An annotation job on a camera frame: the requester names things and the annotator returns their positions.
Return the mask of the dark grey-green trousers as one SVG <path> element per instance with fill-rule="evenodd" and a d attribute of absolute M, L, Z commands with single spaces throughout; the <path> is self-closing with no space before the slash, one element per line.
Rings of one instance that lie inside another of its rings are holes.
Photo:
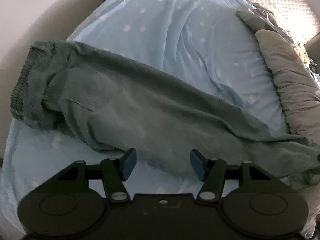
<path fill-rule="evenodd" d="M 135 148 L 140 160 L 191 176 L 199 150 L 229 164 L 249 160 L 274 176 L 317 171 L 319 147 L 270 129 L 246 111 L 169 74 L 81 42 L 36 42 L 13 88 L 15 119 L 67 126 L 96 151 Z"/>

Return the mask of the grey ribbed blanket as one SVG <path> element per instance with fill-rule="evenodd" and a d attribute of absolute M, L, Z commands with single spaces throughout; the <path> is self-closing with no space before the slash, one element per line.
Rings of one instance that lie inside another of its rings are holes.
<path fill-rule="evenodd" d="M 319 143 L 319 75 L 310 70 L 304 47 L 264 8 L 241 9 L 236 15 L 255 34 L 273 75 L 290 133 Z"/>

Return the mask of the light blue bed sheet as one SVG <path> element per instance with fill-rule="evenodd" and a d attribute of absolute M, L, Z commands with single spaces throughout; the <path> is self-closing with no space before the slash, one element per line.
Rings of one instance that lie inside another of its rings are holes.
<path fill-rule="evenodd" d="M 255 36 L 235 14 L 245 7 L 245 0 L 106 0 L 72 28 L 69 40 L 164 71 L 286 133 L 272 75 Z M 17 225 L 17 205 L 31 190 L 76 160 L 97 164 L 110 156 L 60 131 L 13 121 L 1 171 L 1 214 Z"/>

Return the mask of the white quilted headboard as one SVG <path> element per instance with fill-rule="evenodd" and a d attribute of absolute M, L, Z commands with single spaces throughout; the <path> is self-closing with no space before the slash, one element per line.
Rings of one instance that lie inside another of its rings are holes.
<path fill-rule="evenodd" d="M 304 0 L 248 0 L 274 13 L 276 22 L 303 44 L 319 33 L 319 20 Z"/>

